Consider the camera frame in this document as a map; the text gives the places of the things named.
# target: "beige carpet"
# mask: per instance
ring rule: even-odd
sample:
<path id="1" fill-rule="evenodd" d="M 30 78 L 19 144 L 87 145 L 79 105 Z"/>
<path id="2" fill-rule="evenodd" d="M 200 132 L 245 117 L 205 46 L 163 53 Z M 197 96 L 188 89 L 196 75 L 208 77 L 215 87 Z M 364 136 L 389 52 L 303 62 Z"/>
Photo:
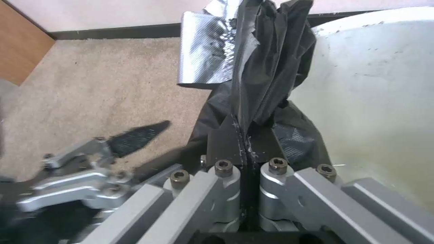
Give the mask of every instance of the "beige carpet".
<path id="1" fill-rule="evenodd" d="M 178 57 L 179 38 L 57 41 L 1 94 L 0 174 L 29 179 L 45 153 L 165 119 L 171 127 L 115 169 L 185 145 L 209 91 L 176 85 Z"/>

